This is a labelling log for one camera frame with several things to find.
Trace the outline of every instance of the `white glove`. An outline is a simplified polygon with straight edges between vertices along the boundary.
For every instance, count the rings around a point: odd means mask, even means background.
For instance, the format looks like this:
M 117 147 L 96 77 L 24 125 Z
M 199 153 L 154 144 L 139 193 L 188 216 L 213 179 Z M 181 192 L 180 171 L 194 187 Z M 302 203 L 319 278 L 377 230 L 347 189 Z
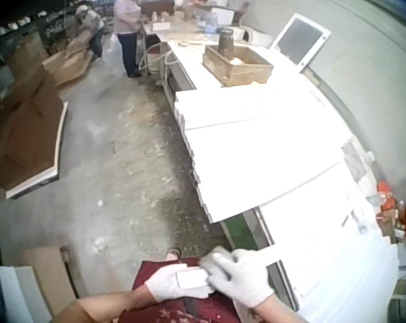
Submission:
M 185 296 L 203 299 L 208 298 L 209 294 L 214 292 L 214 289 L 210 286 L 180 289 L 176 274 L 186 267 L 187 264 L 171 264 L 162 267 L 145 282 L 145 285 L 158 303 Z
M 210 285 L 247 308 L 255 308 L 273 294 L 267 269 L 253 259 L 255 253 L 237 249 L 229 257 L 214 252 L 211 259 L 218 268 L 213 270 L 204 263 L 200 266 L 209 272 Z

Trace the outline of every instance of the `concrete floor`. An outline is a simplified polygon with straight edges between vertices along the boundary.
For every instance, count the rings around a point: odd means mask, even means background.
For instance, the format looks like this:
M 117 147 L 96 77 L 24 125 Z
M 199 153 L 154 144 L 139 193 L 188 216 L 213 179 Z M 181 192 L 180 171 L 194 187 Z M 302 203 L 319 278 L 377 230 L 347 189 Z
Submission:
M 198 256 L 227 245 L 199 205 L 162 88 L 125 77 L 121 55 L 116 37 L 106 39 L 103 59 L 61 90 L 60 179 L 0 201 L 4 264 L 27 248 L 71 246 L 81 296 L 130 289 L 141 261 L 172 246 Z

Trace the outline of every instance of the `red cloth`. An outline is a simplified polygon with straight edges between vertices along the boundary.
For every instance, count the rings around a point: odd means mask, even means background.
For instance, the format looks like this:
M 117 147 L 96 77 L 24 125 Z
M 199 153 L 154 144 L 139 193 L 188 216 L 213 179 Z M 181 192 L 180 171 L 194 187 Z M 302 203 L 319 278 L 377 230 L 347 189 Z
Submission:
M 198 258 L 164 262 L 143 261 L 141 263 L 139 272 L 137 273 L 137 277 L 135 277 L 133 290 L 144 284 L 159 268 L 168 266 L 169 264 L 178 264 L 184 262 L 187 263 L 188 266 L 197 266 Z M 140 311 L 123 311 L 119 317 L 119 323 L 171 323 L 174 321 L 177 323 L 240 322 L 232 300 L 220 293 L 213 293 L 207 299 L 184 297 L 182 299 L 165 301 L 156 306 L 152 306 Z

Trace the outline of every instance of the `worker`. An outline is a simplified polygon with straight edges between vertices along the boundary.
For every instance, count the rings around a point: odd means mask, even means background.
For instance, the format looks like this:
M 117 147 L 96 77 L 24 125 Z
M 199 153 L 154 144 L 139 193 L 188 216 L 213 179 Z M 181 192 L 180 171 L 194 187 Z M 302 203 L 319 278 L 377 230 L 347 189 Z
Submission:
M 104 33 L 104 22 L 94 10 L 90 10 L 87 5 L 80 5 L 75 10 L 75 20 L 77 22 L 77 35 L 84 30 L 90 31 L 89 47 L 94 52 L 94 58 L 102 56 L 102 34 Z
M 169 250 L 164 262 L 143 261 L 132 291 L 78 299 L 53 323 L 109 322 L 115 318 L 119 323 L 239 323 L 232 299 L 246 308 L 242 322 L 305 323 L 278 300 L 268 283 L 267 269 L 251 260 L 253 253 L 229 253 L 217 247 L 199 263 L 209 273 L 209 285 L 180 289 L 177 272 L 187 265 L 195 266 L 198 260 L 180 260 L 179 250 Z M 220 293 L 214 293 L 212 287 Z
M 116 0 L 114 4 L 114 33 L 122 45 L 123 66 L 127 76 L 141 77 L 135 62 L 137 37 L 141 29 L 141 9 L 136 0 Z

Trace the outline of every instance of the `white wall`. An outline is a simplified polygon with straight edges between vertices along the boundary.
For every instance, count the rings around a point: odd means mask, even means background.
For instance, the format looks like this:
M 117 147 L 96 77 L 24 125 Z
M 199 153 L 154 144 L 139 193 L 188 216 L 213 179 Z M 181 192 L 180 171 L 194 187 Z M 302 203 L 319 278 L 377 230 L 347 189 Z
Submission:
M 364 0 L 255 0 L 242 23 L 277 36 L 294 13 L 331 31 L 310 68 L 351 110 L 406 199 L 406 27 Z

